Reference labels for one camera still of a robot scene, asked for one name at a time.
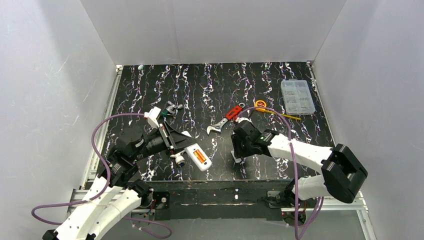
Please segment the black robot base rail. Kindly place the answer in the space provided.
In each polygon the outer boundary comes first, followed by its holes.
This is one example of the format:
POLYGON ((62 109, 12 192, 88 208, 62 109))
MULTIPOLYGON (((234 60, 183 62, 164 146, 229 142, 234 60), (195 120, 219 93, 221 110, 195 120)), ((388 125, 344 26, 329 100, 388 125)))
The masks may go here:
POLYGON ((283 191, 289 180, 148 181, 153 188, 157 221, 179 219, 292 220, 289 205, 264 201, 283 191))

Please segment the white remote battery cover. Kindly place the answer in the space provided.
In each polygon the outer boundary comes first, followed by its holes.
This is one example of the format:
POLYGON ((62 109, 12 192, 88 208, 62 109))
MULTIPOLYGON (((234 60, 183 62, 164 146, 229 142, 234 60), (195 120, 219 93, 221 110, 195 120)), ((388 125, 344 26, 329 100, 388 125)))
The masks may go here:
POLYGON ((245 162, 244 157, 236 157, 235 155, 233 155, 233 159, 234 159, 234 162, 237 164, 243 164, 245 162))

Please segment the orange battery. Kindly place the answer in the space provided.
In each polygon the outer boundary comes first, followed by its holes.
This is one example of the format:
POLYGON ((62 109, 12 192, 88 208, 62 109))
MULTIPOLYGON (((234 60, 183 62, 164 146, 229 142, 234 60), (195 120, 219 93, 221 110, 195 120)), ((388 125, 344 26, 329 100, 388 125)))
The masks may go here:
POLYGON ((203 164, 206 161, 206 157, 204 156, 202 151, 200 151, 200 149, 196 149, 193 153, 201 164, 203 164))

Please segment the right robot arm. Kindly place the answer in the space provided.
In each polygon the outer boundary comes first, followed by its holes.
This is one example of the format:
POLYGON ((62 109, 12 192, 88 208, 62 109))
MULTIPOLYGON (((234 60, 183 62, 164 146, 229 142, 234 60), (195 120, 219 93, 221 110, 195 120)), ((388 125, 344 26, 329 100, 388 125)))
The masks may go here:
POLYGON ((351 204, 369 175, 347 145, 338 143, 335 147, 325 147, 289 139, 275 130, 260 131, 246 118, 237 120, 231 140, 235 159, 265 155, 317 172, 315 176, 293 180, 286 187, 283 197, 291 201, 333 197, 351 204))

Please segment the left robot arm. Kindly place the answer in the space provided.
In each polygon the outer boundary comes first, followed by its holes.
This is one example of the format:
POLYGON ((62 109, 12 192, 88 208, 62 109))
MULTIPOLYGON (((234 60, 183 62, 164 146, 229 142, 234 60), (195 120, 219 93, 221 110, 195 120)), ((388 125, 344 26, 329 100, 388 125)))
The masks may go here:
POLYGON ((47 230, 44 240, 100 240, 132 210, 154 205, 154 189, 145 181, 131 178, 138 171, 137 161, 166 151, 183 164, 187 153, 193 160, 199 145, 186 131, 178 132, 167 122, 140 136, 122 135, 107 155, 106 166, 67 219, 56 229, 47 230))

